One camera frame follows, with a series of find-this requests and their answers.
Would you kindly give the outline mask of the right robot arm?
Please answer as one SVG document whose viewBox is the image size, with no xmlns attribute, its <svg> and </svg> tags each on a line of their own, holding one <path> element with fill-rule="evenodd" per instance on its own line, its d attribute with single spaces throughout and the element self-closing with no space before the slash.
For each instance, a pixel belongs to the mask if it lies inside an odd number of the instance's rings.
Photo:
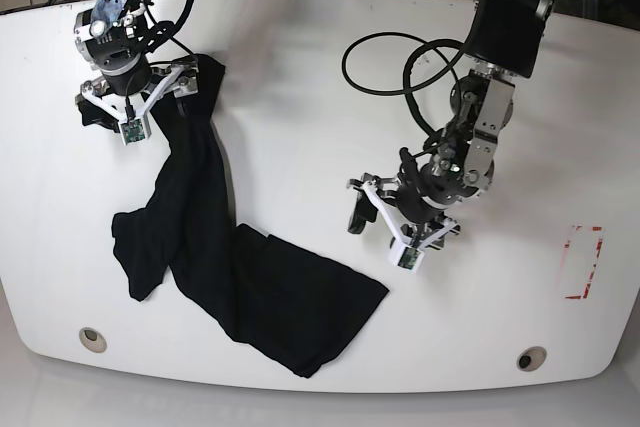
<svg viewBox="0 0 640 427">
<path fill-rule="evenodd" d="M 194 1 L 185 1 L 175 22 L 155 20 L 152 0 L 96 0 L 77 15 L 76 48 L 100 73 L 83 82 L 75 98 L 85 126 L 111 130 L 124 144 L 146 140 L 148 114 L 158 101 L 198 92 L 197 56 L 176 39 Z"/>
</svg>

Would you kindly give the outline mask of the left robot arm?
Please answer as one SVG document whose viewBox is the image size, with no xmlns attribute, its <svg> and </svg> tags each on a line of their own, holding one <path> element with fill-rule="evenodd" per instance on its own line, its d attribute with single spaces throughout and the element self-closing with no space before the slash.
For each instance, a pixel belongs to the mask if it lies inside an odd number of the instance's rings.
<svg viewBox="0 0 640 427">
<path fill-rule="evenodd" d="M 423 41 L 409 55 L 401 88 L 386 94 L 405 99 L 427 139 L 419 154 L 400 149 L 395 176 L 365 173 L 350 180 L 357 199 L 349 233 L 361 234 L 382 216 L 392 233 L 392 247 L 410 255 L 440 250 L 447 235 L 459 234 L 459 224 L 446 211 L 490 187 L 499 134 L 513 113 L 512 80 L 531 76 L 554 3 L 478 0 L 464 41 Z M 465 56 L 475 65 L 466 76 L 453 76 L 452 117 L 436 129 L 421 114 L 415 94 L 454 74 Z"/>
</svg>

